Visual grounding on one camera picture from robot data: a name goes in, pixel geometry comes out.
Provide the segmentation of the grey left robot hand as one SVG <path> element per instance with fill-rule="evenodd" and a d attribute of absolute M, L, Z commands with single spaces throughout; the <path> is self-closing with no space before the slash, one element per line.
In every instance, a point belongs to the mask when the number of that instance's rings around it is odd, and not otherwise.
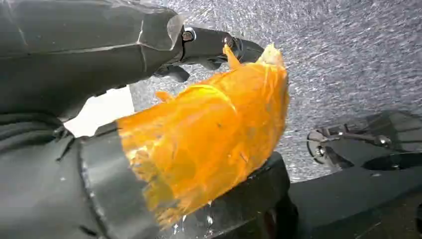
<path fill-rule="evenodd" d="M 151 76 L 185 81 L 184 64 L 217 69 L 224 39 L 242 62 L 263 51 L 138 1 L 1 1 L 1 238 L 161 238 L 116 123 L 76 138 L 64 122 L 109 89 Z"/>

